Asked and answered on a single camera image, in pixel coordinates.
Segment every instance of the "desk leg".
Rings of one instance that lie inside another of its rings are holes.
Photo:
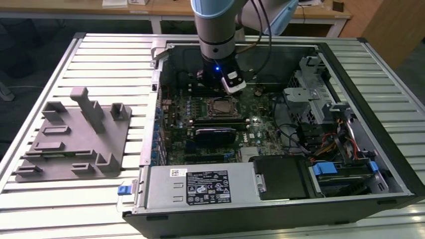
[[[149,20],[151,20],[153,34],[162,34],[162,30],[161,30],[162,17],[161,16],[151,16]]]
[[[326,37],[338,37],[345,26],[346,19],[336,20],[336,23],[332,25]]]

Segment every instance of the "sticker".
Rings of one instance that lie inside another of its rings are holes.
[[[230,203],[226,171],[186,173],[186,203],[192,205]]]
[[[141,14],[148,14],[148,11],[131,11],[131,13],[141,13]]]
[[[170,177],[185,177],[186,172],[188,172],[186,168],[170,169]]]

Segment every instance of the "blue latch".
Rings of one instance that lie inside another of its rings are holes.
[[[313,166],[313,171],[316,175],[338,173],[337,168],[332,162],[316,163],[316,165]]]
[[[119,196],[132,195],[132,186],[119,186]]]
[[[380,171],[377,163],[374,161],[370,161],[369,165],[370,165],[372,171],[377,173]]]

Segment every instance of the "wooden desk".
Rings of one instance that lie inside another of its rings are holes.
[[[194,20],[190,0],[151,0],[147,5],[103,9],[103,0],[0,0],[0,17],[53,19],[149,20],[154,34],[161,34],[162,20]],[[290,23],[332,25],[328,37],[338,37],[348,11],[332,11],[332,0],[325,6],[297,9]]]

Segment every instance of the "motherboard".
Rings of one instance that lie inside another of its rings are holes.
[[[168,165],[244,162],[284,154],[273,119],[276,94],[258,86],[200,97],[190,89],[162,100]]]

